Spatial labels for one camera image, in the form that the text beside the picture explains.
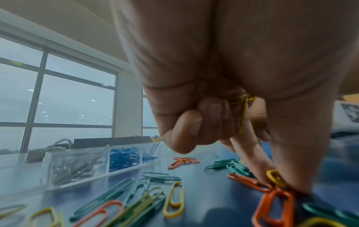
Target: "window pane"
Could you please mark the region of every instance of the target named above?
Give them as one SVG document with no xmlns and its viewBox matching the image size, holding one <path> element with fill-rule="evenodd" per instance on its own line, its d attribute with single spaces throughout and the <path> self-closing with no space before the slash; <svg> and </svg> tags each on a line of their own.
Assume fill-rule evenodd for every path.
<svg viewBox="0 0 359 227">
<path fill-rule="evenodd" d="M 112 129 L 33 128 L 28 151 L 51 146 L 60 139 L 88 139 L 111 137 Z"/>
<path fill-rule="evenodd" d="M 37 72 L 0 64 L 0 122 L 26 122 Z"/>
<path fill-rule="evenodd" d="M 42 51 L 0 38 L 0 57 L 39 67 Z"/>
<path fill-rule="evenodd" d="M 154 116 L 152 114 L 152 110 L 148 99 L 143 98 L 143 126 L 144 127 L 157 127 L 156 121 L 154 120 Z"/>
<path fill-rule="evenodd" d="M 19 153 L 25 128 L 0 127 L 0 154 Z"/>
<path fill-rule="evenodd" d="M 158 129 L 143 129 L 142 136 L 159 136 Z"/>
<path fill-rule="evenodd" d="M 46 69 L 82 79 L 91 80 L 104 85 L 115 86 L 115 75 L 49 54 Z"/>
<path fill-rule="evenodd" d="M 35 123 L 112 125 L 114 91 L 44 75 Z"/>
</svg>

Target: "ceiling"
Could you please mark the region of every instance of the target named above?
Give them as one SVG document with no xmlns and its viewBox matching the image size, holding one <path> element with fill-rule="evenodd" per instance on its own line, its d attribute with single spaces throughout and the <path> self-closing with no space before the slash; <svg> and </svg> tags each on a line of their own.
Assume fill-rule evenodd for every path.
<svg viewBox="0 0 359 227">
<path fill-rule="evenodd" d="M 113 18 L 108 0 L 73 0 L 83 7 L 87 8 L 98 17 L 113 24 Z"/>
</svg>

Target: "desk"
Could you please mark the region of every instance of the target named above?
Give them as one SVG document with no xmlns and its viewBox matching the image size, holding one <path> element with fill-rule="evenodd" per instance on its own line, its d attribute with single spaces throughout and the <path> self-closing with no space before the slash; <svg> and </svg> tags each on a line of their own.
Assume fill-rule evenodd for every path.
<svg viewBox="0 0 359 227">
<path fill-rule="evenodd" d="M 270 156 L 269 144 L 263 144 L 263 148 Z M 213 158 L 209 155 L 210 152 L 215 152 L 220 158 Z M 199 164 L 186 164 L 173 170 L 167 170 L 167 166 L 174 162 L 172 158 L 175 156 L 178 155 L 170 153 L 162 157 L 161 162 L 157 164 L 25 199 L 21 203 L 27 203 L 29 207 L 22 212 L 22 217 L 18 215 L 15 220 L 14 215 L 11 224 L 8 224 L 9 221 L 5 223 L 1 220 L 0 226 L 23 226 L 25 218 L 28 218 L 33 212 L 49 206 L 54 206 L 56 211 L 63 212 L 66 226 L 73 226 L 73 223 L 68 222 L 68 217 L 76 209 L 125 178 L 138 179 L 142 172 L 162 172 L 180 177 L 185 193 L 185 210 L 180 217 L 166 220 L 162 212 L 158 212 L 144 227 L 252 226 L 251 217 L 263 194 L 228 179 L 229 171 L 227 169 L 219 171 L 211 169 L 204 171 L 203 169 L 204 166 L 211 165 L 216 160 L 237 158 L 236 154 L 229 152 L 223 146 L 209 146 L 202 149 L 202 152 L 186 155 L 187 157 L 196 157 L 200 160 Z M 162 187 L 166 195 L 171 188 L 171 184 L 151 184 L 150 188 L 156 186 Z M 327 157 L 315 184 L 313 199 L 320 204 L 359 214 L 358 191 L 359 166 L 344 159 Z M 125 197 L 126 195 L 122 195 L 119 200 L 123 200 Z M 281 204 L 277 201 L 273 204 L 273 217 L 279 217 L 280 213 Z M 307 217 L 299 201 L 296 223 Z"/>
</svg>

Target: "hand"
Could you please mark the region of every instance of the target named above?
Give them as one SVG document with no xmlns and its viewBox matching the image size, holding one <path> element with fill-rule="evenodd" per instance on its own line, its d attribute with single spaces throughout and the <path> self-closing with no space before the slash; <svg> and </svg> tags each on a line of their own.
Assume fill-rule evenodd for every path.
<svg viewBox="0 0 359 227">
<path fill-rule="evenodd" d="M 310 192 L 358 39 L 356 0 L 112 0 L 115 25 L 161 138 L 188 153 L 230 138 L 261 180 L 273 169 L 229 95 L 266 101 L 275 168 Z"/>
</svg>

